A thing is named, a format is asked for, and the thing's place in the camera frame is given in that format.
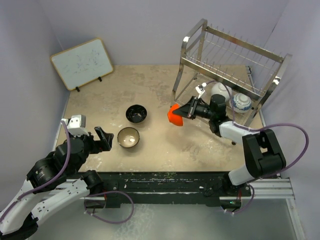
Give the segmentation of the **orange bowl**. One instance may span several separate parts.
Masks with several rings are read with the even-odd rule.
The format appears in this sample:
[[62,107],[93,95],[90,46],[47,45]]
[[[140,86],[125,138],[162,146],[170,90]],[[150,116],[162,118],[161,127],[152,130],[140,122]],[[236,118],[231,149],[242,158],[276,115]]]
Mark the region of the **orange bowl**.
[[177,114],[174,114],[173,111],[177,110],[180,107],[179,104],[174,104],[169,112],[167,113],[168,121],[175,126],[182,127],[184,125],[183,118]]

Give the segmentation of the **blue floral white bowl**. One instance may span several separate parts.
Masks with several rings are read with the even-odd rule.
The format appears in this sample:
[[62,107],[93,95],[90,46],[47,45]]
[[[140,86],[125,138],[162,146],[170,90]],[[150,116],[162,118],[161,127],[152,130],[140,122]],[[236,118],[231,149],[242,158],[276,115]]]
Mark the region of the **blue floral white bowl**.
[[252,108],[251,99],[242,93],[236,93],[229,100],[229,105],[236,113],[247,113]]

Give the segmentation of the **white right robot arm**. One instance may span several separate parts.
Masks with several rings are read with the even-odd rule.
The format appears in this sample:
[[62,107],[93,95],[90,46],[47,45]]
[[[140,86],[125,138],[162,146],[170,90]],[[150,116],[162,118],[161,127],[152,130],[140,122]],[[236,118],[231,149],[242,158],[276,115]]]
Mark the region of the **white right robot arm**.
[[220,94],[212,95],[209,104],[195,96],[182,106],[174,104],[167,117],[170,123],[179,127],[183,126],[184,118],[207,119],[213,134],[242,144],[244,165],[226,173],[222,180],[222,190],[228,196],[235,195],[249,181],[273,174],[286,166],[275,133],[271,129],[250,132],[236,126],[227,116],[226,98]]

